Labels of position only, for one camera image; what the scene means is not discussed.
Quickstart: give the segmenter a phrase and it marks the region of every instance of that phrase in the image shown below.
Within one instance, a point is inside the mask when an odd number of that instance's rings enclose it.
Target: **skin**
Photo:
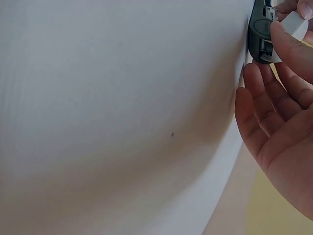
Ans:
[[[303,18],[307,19],[307,16],[304,14],[304,10],[302,8],[304,3],[311,6],[313,9],[313,0],[285,0],[281,4],[277,5],[278,20],[282,21],[291,11],[297,11]],[[309,44],[313,44],[313,15],[307,20],[309,20],[309,30],[304,38],[304,41]]]
[[[246,87],[236,91],[235,117],[246,146],[274,187],[313,220],[313,48],[286,33],[279,22],[271,24],[271,35],[283,61],[275,64],[283,86],[269,65],[246,65]]]

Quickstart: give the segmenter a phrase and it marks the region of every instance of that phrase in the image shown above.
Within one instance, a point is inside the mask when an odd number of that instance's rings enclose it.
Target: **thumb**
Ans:
[[[313,48],[288,34],[278,21],[271,24],[270,33],[279,58],[293,72],[313,84]]]
[[[306,20],[312,19],[313,0],[299,0],[297,10],[304,19]]]

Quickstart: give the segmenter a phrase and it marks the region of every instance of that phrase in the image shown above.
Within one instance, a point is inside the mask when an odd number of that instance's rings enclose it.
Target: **finger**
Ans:
[[[256,158],[268,137],[254,116],[253,100],[246,88],[238,88],[236,91],[235,117],[245,145]]]
[[[297,0],[285,0],[281,4],[275,6],[279,13],[289,14],[297,8]]]
[[[286,18],[289,14],[282,14],[278,12],[278,21],[281,22],[283,21],[284,18]]]
[[[289,95],[302,107],[308,109],[313,103],[312,86],[297,76],[284,63],[275,64],[278,76]]]
[[[255,64],[248,64],[244,68],[245,87],[253,98],[255,116],[261,128],[268,136],[273,135],[283,124],[283,119],[274,111],[265,91],[260,69]]]
[[[313,1],[311,0],[299,0],[297,9],[300,15],[306,19],[310,20],[313,18]]]
[[[313,31],[308,31],[307,34],[304,36],[303,41],[305,41],[308,44],[313,45]]]
[[[256,64],[263,78],[265,90],[274,106],[274,109],[283,118],[288,121],[294,115],[302,111],[301,106],[295,102],[276,79],[269,65]]]
[[[288,34],[278,21],[271,24],[270,31],[280,59],[297,75],[313,83],[313,48]]]

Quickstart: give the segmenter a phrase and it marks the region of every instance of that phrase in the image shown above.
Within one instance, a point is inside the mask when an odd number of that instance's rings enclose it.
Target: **fingernail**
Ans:
[[[310,20],[313,17],[313,10],[306,2],[300,4],[299,11],[306,20]]]
[[[283,32],[285,32],[285,29],[283,27],[283,25],[279,22],[279,21],[274,21],[272,24],[271,24],[271,28],[274,27],[275,30],[281,30]]]

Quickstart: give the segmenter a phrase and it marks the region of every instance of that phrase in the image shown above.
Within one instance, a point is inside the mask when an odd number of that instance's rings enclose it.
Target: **small electronic device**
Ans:
[[[281,59],[273,49],[270,24],[278,20],[277,9],[270,0],[255,0],[248,27],[248,49],[252,58],[262,64],[279,63]],[[291,12],[281,24],[286,32],[298,40],[307,33],[309,22],[297,12]]]

